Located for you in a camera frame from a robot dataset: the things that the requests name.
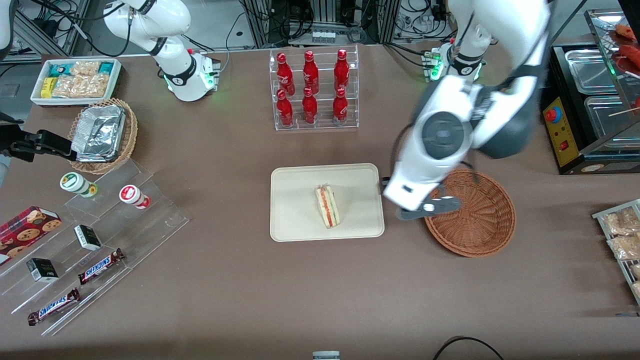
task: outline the woven basket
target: woven basket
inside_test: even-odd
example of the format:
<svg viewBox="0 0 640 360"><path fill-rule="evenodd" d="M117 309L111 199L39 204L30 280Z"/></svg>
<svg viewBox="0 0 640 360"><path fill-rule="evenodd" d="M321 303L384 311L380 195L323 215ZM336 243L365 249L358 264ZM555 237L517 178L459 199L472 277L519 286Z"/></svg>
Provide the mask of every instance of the woven basket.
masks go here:
<svg viewBox="0 0 640 360"><path fill-rule="evenodd" d="M99 108L101 106L108 105L121 106L127 112L124 129L122 130L122 140L120 141L119 155L117 159L115 161L112 161L111 163L81 163L80 161L69 161L71 163L71 166L78 171L89 172L95 175L102 175L109 170L124 164L133 153L133 148L136 146L136 136L138 135L138 120L136 119L136 114L131 111L131 108L129 107L129 105L127 105L126 102L119 99L103 100L89 106L92 108ZM76 126L78 125L79 119L80 114L76 116L76 121L74 121L73 125L71 125L71 130L69 131L69 135L67 136L69 140L72 140L74 138L74 134L76 133Z"/></svg>
<svg viewBox="0 0 640 360"><path fill-rule="evenodd" d="M431 234L447 249L470 258L502 250L516 229L516 211L505 189L480 172L457 169L444 180L447 195L460 199L456 211L426 217ZM439 197L435 190L433 197Z"/></svg>

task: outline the metal tray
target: metal tray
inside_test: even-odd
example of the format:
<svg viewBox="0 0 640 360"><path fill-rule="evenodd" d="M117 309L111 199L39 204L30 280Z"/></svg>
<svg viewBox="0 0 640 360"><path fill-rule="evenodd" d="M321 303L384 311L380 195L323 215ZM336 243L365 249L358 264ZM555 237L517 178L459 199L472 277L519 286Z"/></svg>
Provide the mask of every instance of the metal tray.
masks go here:
<svg viewBox="0 0 640 360"><path fill-rule="evenodd" d="M616 94L616 87L600 51L572 50L564 57L579 92L586 95Z"/></svg>
<svg viewBox="0 0 640 360"><path fill-rule="evenodd" d="M623 111L625 106L620 96L591 96L584 101L589 120L599 138L610 135L620 126L630 122L627 114L609 117L610 114ZM626 130L624 134L611 139L607 147L640 147L640 127L638 124Z"/></svg>

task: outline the snickers bar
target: snickers bar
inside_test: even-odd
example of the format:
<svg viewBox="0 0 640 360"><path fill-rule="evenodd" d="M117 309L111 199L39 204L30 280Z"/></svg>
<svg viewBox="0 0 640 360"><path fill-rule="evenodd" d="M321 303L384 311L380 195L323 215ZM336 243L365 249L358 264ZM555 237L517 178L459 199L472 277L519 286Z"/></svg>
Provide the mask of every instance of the snickers bar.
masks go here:
<svg viewBox="0 0 640 360"><path fill-rule="evenodd" d="M89 280L94 277L100 275L103 271L107 270L109 267L120 261L120 259L124 258L124 254L122 254L122 250L117 248L114 252L110 253L109 256L100 260L96 265L91 266L87 271L78 275L80 278L80 285L84 285L89 282Z"/></svg>
<svg viewBox="0 0 640 360"><path fill-rule="evenodd" d="M41 322L45 317L76 301L80 301L80 293L78 292L78 289L74 288L70 293L41 308L40 311L35 311L29 314L29 318L27 319L29 326L34 326Z"/></svg>

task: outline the red bottle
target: red bottle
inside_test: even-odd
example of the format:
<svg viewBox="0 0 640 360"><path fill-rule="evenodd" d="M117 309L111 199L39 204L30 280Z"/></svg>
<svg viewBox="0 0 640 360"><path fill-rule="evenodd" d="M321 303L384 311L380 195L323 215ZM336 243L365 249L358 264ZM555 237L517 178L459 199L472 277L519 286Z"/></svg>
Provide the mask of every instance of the red bottle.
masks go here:
<svg viewBox="0 0 640 360"><path fill-rule="evenodd" d="M302 69L305 76L305 86L309 86L314 94L320 91L320 79L318 76L318 65L314 61L314 52L305 51L305 67Z"/></svg>
<svg viewBox="0 0 640 360"><path fill-rule="evenodd" d="M345 49L338 50L338 61L333 68L333 76L335 81L333 87L336 91L338 88L346 88L349 84L349 64L347 63L347 51Z"/></svg>
<svg viewBox="0 0 640 360"><path fill-rule="evenodd" d="M278 102L276 102L276 107L278 108L278 115L280 116L280 121L282 126L284 127L292 127L293 126L293 108L291 107L291 103L287 99L287 94L282 89L278 89L276 92L276 96L278 97Z"/></svg>
<svg viewBox="0 0 640 360"><path fill-rule="evenodd" d="M277 59L280 88L286 91L288 96L293 96L296 93L296 87L293 85L293 71L287 64L287 57L284 53L279 53Z"/></svg>
<svg viewBox="0 0 640 360"><path fill-rule="evenodd" d="M349 102L344 97L344 88L335 91L335 99L333 100L333 123L342 126L347 122L347 106Z"/></svg>
<svg viewBox="0 0 640 360"><path fill-rule="evenodd" d="M305 87L305 98L302 99L302 108L305 111L305 122L309 125L316 123L318 115L318 102L314 97L314 92L309 86Z"/></svg>

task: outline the sandwich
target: sandwich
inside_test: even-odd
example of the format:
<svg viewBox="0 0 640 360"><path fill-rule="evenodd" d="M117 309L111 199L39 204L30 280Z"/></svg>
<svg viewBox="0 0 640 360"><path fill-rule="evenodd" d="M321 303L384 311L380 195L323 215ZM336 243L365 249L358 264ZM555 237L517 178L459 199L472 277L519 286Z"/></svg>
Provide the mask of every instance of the sandwich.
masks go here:
<svg viewBox="0 0 640 360"><path fill-rule="evenodd" d="M316 188L316 197L320 214L324 220L327 229L338 226L340 224L340 215L338 215L338 207L335 205L333 191L329 185L321 185Z"/></svg>

